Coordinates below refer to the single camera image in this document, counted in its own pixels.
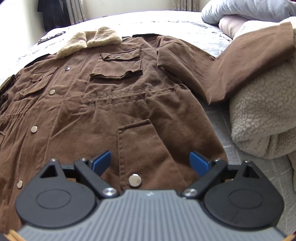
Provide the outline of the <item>left grey curtain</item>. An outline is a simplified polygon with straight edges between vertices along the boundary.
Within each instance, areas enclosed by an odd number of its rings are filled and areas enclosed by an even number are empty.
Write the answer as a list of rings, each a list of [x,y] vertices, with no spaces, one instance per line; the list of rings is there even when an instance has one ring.
[[[87,20],[87,9],[84,0],[66,0],[71,25]]]

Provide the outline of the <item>dark hanging clothes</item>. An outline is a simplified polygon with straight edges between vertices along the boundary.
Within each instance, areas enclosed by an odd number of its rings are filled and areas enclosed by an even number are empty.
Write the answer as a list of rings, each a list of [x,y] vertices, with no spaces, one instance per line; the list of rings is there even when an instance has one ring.
[[[38,0],[37,12],[42,13],[46,32],[71,25],[66,1]]]

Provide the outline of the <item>brown jacket with fleece collar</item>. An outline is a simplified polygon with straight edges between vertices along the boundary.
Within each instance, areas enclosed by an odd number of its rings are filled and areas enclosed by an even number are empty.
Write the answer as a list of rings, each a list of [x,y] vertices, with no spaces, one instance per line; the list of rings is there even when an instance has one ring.
[[[191,151],[226,159],[200,101],[222,102],[295,52],[290,23],[247,33],[218,57],[160,35],[125,37],[58,58],[47,55],[1,86],[1,232],[21,222],[15,200],[51,158],[62,164],[105,150],[103,179],[119,191],[184,190],[198,179]]]

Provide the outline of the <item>right grey curtain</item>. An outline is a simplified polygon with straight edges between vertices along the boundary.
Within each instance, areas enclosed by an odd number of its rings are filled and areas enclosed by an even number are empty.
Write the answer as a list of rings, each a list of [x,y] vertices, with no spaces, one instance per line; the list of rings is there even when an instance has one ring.
[[[199,11],[199,0],[172,0],[174,11]]]

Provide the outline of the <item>grey curtain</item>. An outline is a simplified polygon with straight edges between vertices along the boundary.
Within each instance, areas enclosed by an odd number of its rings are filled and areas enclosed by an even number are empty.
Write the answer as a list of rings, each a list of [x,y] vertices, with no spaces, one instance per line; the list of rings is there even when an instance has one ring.
[[[66,0],[71,25],[87,20],[87,9],[84,0]]]
[[[174,11],[199,11],[199,0],[172,0]]]

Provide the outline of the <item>pink pillow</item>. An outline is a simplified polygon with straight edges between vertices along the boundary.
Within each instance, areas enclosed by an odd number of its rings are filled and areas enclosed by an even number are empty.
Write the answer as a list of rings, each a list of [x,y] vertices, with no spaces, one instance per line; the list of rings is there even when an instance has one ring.
[[[236,33],[248,19],[238,15],[226,15],[219,21],[219,29],[231,39],[235,39]]]

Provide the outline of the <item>cream fleece blanket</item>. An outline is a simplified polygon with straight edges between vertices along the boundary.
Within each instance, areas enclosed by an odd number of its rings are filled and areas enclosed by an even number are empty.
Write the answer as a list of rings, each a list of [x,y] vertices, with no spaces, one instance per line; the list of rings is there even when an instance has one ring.
[[[295,56],[255,77],[230,99],[233,142],[264,159],[295,166]]]

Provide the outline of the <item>light blue grey pillow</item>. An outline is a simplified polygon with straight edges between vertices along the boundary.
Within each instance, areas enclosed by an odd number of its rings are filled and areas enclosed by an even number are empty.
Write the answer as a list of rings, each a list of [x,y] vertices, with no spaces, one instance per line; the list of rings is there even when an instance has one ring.
[[[209,1],[202,9],[202,20],[210,25],[218,24],[226,15],[238,15],[249,20],[279,22],[295,16],[295,1]]]

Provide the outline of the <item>grey checked bedspread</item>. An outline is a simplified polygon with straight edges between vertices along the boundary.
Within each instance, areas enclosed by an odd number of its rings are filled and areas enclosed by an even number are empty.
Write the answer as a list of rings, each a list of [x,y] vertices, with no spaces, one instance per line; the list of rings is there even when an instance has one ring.
[[[136,34],[160,34],[182,39],[217,57],[230,44],[231,39],[219,28],[204,23],[200,12],[188,11],[141,11],[89,20],[71,27],[54,29],[47,36],[64,32],[60,37],[40,45],[34,45],[25,52],[18,63],[22,66],[44,54],[53,53],[63,46],[75,33],[110,27],[126,37]],[[295,231],[295,192],[293,189],[293,168],[288,156],[265,160],[242,152],[231,140],[229,104],[207,105],[202,103],[212,126],[224,147],[230,164],[254,161],[269,178],[284,198],[285,210],[278,223],[284,233]]]

